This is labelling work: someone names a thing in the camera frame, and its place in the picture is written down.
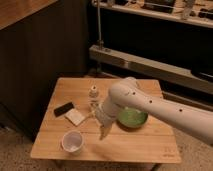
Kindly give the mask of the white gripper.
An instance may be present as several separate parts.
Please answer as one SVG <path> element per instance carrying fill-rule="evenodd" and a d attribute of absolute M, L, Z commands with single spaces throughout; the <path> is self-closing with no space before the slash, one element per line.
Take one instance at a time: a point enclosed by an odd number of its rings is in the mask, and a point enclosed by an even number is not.
<path fill-rule="evenodd" d="M 111 125 L 117 119 L 117 115 L 121 108 L 113 103 L 110 99 L 105 99 L 95 109 L 95 117 L 101 124 L 100 126 L 100 140 L 103 140 L 110 132 Z"/>

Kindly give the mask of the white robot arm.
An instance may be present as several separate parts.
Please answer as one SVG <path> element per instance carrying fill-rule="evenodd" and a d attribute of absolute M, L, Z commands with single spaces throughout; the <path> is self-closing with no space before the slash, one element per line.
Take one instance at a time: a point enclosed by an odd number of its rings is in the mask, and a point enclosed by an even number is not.
<path fill-rule="evenodd" d="M 143 92 L 134 77 L 113 83 L 95 110 L 103 127 L 110 127 L 125 108 L 134 108 L 213 146 L 213 112 L 158 98 Z"/>

